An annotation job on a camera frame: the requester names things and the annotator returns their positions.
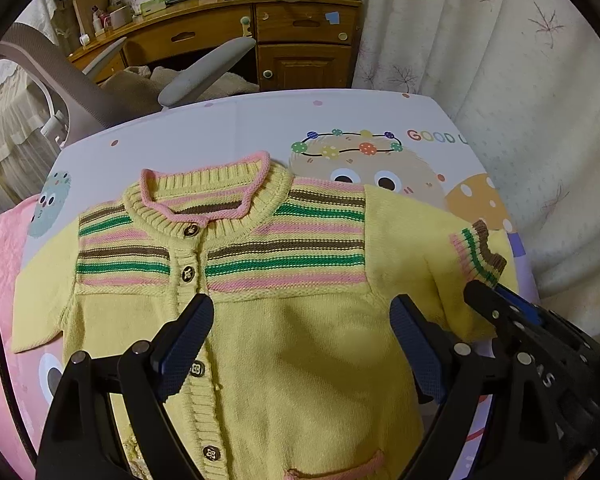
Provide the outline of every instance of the white curtain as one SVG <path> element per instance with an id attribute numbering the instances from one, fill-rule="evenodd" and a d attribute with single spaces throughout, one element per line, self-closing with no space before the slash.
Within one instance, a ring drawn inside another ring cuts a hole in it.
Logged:
<path id="1" fill-rule="evenodd" d="M 363 0 L 354 87 L 434 98 L 493 178 L 542 305 L 600 334 L 600 40 L 569 0 Z"/>
<path id="2" fill-rule="evenodd" d="M 16 21 L 58 44 L 52 25 L 55 0 L 33 0 Z M 42 91 L 15 63 L 0 60 L 0 213 L 40 192 L 58 157 L 40 128 L 49 117 Z"/>

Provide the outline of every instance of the wooden desk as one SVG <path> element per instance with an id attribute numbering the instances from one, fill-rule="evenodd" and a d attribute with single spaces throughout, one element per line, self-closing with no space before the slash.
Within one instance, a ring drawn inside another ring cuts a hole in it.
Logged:
<path id="1" fill-rule="evenodd" d="M 261 90 L 346 88 L 356 59 L 360 5 L 360 0 L 189 0 L 107 32 L 68 59 L 83 69 L 126 36 L 121 54 L 98 76 L 100 82 L 125 66 L 219 46 L 242 35 L 240 19 L 247 17 L 257 41 Z"/>

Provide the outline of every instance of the pink stripe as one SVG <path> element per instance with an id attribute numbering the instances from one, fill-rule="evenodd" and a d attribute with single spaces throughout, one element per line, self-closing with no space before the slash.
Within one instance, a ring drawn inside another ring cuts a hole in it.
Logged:
<path id="1" fill-rule="evenodd" d="M 80 279 L 80 283 L 83 285 L 94 285 L 94 286 L 105 286 L 105 285 L 167 285 L 169 283 L 168 278 L 158 280 L 157 278 L 142 278 L 142 277 L 115 277 L 108 276 L 106 278 L 92 278 L 84 276 Z"/>
<path id="2" fill-rule="evenodd" d="M 202 200 L 210 196 L 227 196 L 244 192 L 247 189 L 247 184 L 244 186 L 236 186 L 230 189 L 221 189 L 220 191 L 210 191 L 208 193 L 195 193 L 187 196 L 179 196 L 177 198 L 169 198 L 167 200 L 161 200 L 160 203 L 166 206 L 180 205 L 185 202 L 193 202 L 194 200 Z"/>
<path id="3" fill-rule="evenodd" d="M 384 465 L 384 453 L 378 449 L 373 455 L 373 458 L 369 462 L 359 465 L 353 469 L 343 471 L 342 473 L 336 473 L 327 476 L 311 476 L 314 480 L 358 480 L 365 476 L 375 473 Z M 309 478 L 307 476 L 300 476 L 300 473 L 295 469 L 290 469 L 285 473 L 283 480 L 299 480 L 301 478 Z"/>
<path id="4" fill-rule="evenodd" d="M 483 433 L 484 433 L 484 428 L 481 428 L 480 430 L 476 431 L 475 433 L 472 433 L 471 435 L 468 435 L 467 438 L 466 438 L 466 442 L 470 442 L 474 438 L 478 438 Z"/>
<path id="5" fill-rule="evenodd" d="M 290 222 L 272 222 L 261 225 L 253 230 L 259 235 L 281 235 L 294 233 L 307 234 L 343 234 L 343 235 L 362 235 L 364 226 L 349 224 L 302 224 Z"/>
<path id="6" fill-rule="evenodd" d="M 269 288 L 272 286 L 285 285 L 317 285 L 338 283 L 363 283 L 366 281 L 364 272 L 348 274 L 338 272 L 327 274 L 324 272 L 312 272 L 309 274 L 292 274 L 289 276 L 272 276 L 270 278 L 239 278 L 222 283 L 210 283 L 210 290 L 218 292 L 235 292 L 237 290 L 250 290 L 252 288 Z"/>
<path id="7" fill-rule="evenodd" d="M 460 262 L 462 273 L 464 274 L 465 278 L 470 281 L 475 269 L 470 265 L 469 252 L 466 246 L 460 241 L 458 235 L 449 235 L 449 240 L 458 253 L 458 261 Z"/>
<path id="8" fill-rule="evenodd" d="M 172 222 L 192 222 L 198 224 L 200 227 L 206 227 L 210 220 L 218 220 L 221 218 L 242 218 L 247 214 L 249 208 L 251 206 L 251 197 L 254 193 L 260 188 L 264 179 L 267 177 L 269 173 L 270 166 L 270 157 L 267 152 L 257 152 L 253 155 L 247 156 L 233 164 L 223 164 L 221 166 L 210 166 L 208 168 L 202 168 L 199 171 L 208 171 L 215 170 L 217 168 L 226 168 L 229 166 L 235 166 L 236 164 L 248 164 L 250 162 L 260 162 L 260 169 L 256 174 L 253 181 L 246 187 L 244 190 L 244 195 L 242 197 L 242 203 L 236 209 L 224 209 L 222 211 L 214 211 L 213 213 L 207 213 L 203 215 L 195 215 L 195 214 L 176 214 L 171 209 L 169 209 L 164 204 L 158 204 L 151 198 L 151 194 L 149 193 L 149 186 L 147 184 L 147 180 L 149 178 L 157 178 L 158 176 L 166 176 L 164 173 L 157 173 L 152 170 L 142 170 L 140 173 L 140 196 L 142 197 L 142 203 L 156 211 L 162 213 L 167 220 L 171 220 Z"/>
<path id="9" fill-rule="evenodd" d="M 319 180 L 317 178 L 308 178 L 305 176 L 297 176 L 293 182 L 294 186 L 314 186 L 320 189 L 336 190 L 336 191 L 364 191 L 365 187 L 362 184 L 351 184 L 350 182 L 334 182 L 332 180 Z"/>
<path id="10" fill-rule="evenodd" d="M 101 235 L 87 235 L 85 237 L 80 237 L 80 241 L 84 247 L 90 247 L 92 245 L 105 244 L 108 242 L 119 242 L 121 240 L 147 240 L 148 238 L 149 235 L 144 231 L 141 231 L 140 229 L 134 229 L 133 227 L 128 227 L 125 229 L 120 229 L 119 231 L 113 231 Z"/>

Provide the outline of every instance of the pink blanket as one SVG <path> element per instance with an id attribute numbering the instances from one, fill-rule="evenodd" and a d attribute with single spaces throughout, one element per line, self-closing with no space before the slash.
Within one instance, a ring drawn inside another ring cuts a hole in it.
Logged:
<path id="1" fill-rule="evenodd" d="M 19 366 L 10 351 L 11 316 L 15 279 L 20 272 L 22 250 L 27 238 L 27 227 L 33 215 L 38 196 L 32 196 L 15 208 L 0 215 L 0 332 L 6 350 L 13 387 L 16 396 L 25 388 L 18 381 Z M 16 473 L 24 480 L 33 479 L 35 473 L 16 433 L 13 420 L 4 398 L 0 382 L 0 450 Z"/>

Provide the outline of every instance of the striped cuff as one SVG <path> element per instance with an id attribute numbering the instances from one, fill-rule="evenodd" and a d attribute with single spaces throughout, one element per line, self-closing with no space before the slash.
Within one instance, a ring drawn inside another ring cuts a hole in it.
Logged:
<path id="1" fill-rule="evenodd" d="M 480 280 L 489 286 L 496 286 L 507 261 L 497 253 L 492 253 L 487 245 L 489 231 L 482 220 L 459 234 L 452 234 L 449 241 L 453 245 L 460 267 L 466 280 Z"/>

